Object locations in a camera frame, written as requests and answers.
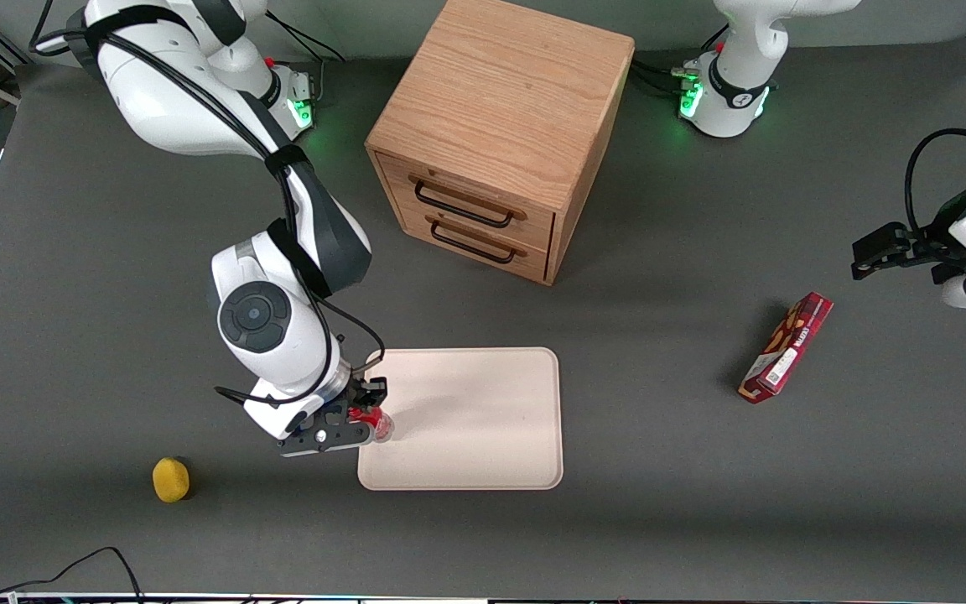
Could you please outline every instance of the black strap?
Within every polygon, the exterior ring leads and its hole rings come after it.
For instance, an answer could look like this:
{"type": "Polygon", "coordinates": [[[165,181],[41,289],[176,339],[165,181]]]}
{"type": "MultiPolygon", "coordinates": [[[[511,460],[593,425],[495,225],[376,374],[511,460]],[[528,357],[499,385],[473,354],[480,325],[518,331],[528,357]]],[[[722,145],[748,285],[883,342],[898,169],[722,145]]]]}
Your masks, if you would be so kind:
{"type": "Polygon", "coordinates": [[[281,77],[273,71],[273,69],[268,69],[271,72],[271,85],[268,86],[267,91],[263,96],[260,96],[260,102],[264,104],[267,108],[275,106],[278,102],[278,98],[281,96],[281,77]]]}
{"type": "Polygon", "coordinates": [[[304,279],[304,286],[322,299],[329,298],[330,286],[326,285],[326,278],[323,278],[323,273],[319,271],[311,256],[308,256],[296,238],[288,232],[288,223],[285,219],[278,218],[271,222],[271,226],[267,227],[267,235],[271,237],[271,241],[278,251],[283,253],[288,263],[300,272],[300,278],[304,279]]]}
{"type": "Polygon", "coordinates": [[[192,5],[223,46],[233,44],[245,34],[245,19],[237,14],[230,0],[192,0],[192,5]]]}
{"type": "Polygon", "coordinates": [[[179,26],[184,27],[184,29],[188,29],[189,34],[192,34],[189,25],[176,12],[169,10],[169,8],[151,7],[149,4],[143,4],[138,5],[138,7],[123,8],[111,16],[89,24],[85,30],[84,39],[88,43],[88,47],[92,53],[95,53],[99,49],[100,42],[108,34],[133,26],[134,24],[156,23],[159,20],[177,23],[179,26]]]}
{"type": "Polygon", "coordinates": [[[725,103],[728,104],[729,108],[744,108],[750,106],[752,101],[758,99],[759,95],[762,95],[762,92],[766,90],[766,86],[770,85],[770,82],[767,81],[755,88],[733,86],[728,81],[725,81],[724,77],[721,77],[721,72],[718,71],[717,57],[714,57],[714,60],[710,61],[708,78],[714,90],[720,93],[721,96],[724,96],[725,103]]]}
{"type": "Polygon", "coordinates": [[[263,160],[263,164],[266,165],[269,172],[277,176],[281,174],[281,171],[287,165],[298,164],[300,161],[311,165],[311,160],[308,159],[307,154],[304,154],[303,149],[299,148],[299,146],[289,144],[285,145],[284,148],[276,150],[275,153],[269,154],[263,160]]]}

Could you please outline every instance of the yellow sponge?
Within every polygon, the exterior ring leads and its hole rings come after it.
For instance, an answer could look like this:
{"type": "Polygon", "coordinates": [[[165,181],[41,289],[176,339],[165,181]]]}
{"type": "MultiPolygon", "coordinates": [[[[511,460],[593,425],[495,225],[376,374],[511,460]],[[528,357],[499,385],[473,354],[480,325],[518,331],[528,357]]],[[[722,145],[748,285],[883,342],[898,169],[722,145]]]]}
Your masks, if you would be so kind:
{"type": "Polygon", "coordinates": [[[154,484],[154,494],[165,503],[181,501],[189,494],[189,470],[172,456],[165,456],[154,464],[151,482],[154,484]]]}

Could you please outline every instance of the red box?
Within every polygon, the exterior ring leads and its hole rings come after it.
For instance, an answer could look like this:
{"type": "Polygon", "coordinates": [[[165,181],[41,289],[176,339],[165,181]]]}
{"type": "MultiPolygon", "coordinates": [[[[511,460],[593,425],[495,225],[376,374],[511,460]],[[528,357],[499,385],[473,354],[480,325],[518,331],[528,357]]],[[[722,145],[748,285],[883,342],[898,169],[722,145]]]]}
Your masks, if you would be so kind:
{"type": "Polygon", "coordinates": [[[815,292],[797,302],[770,336],[770,344],[744,376],[737,393],[752,403],[780,393],[832,308],[833,302],[815,292]]]}

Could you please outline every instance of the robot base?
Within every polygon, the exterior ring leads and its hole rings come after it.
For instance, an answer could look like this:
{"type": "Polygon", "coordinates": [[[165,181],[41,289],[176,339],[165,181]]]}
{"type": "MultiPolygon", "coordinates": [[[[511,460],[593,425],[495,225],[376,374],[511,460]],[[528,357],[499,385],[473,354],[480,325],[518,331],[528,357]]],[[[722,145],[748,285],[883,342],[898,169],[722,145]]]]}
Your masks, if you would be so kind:
{"type": "Polygon", "coordinates": [[[271,71],[281,86],[281,95],[271,106],[271,114],[292,141],[314,123],[311,80],[307,73],[293,71],[285,65],[275,65],[271,71]]]}
{"type": "Polygon", "coordinates": [[[715,91],[708,79],[704,77],[710,64],[717,57],[717,53],[710,51],[697,59],[685,62],[686,70],[697,71],[700,76],[694,82],[693,88],[681,96],[678,115],[692,122],[701,133],[708,134],[710,137],[733,138],[743,134],[751,123],[762,115],[763,103],[770,95],[770,88],[766,88],[758,99],[751,99],[751,95],[747,95],[749,97],[747,107],[729,107],[725,97],[715,91]]]}

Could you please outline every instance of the barcode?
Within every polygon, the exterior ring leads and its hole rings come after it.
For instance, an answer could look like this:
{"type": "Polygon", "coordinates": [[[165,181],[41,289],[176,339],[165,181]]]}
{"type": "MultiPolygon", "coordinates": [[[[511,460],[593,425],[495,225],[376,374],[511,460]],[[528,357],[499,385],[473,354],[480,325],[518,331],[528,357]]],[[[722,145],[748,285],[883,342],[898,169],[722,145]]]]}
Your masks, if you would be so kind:
{"type": "Polygon", "coordinates": [[[797,359],[797,352],[793,348],[788,348],[782,353],[782,358],[777,359],[774,363],[774,368],[770,370],[770,373],[766,375],[766,382],[771,386],[777,386],[778,383],[782,381],[785,374],[788,373],[789,367],[792,367],[792,361],[797,359]]]}

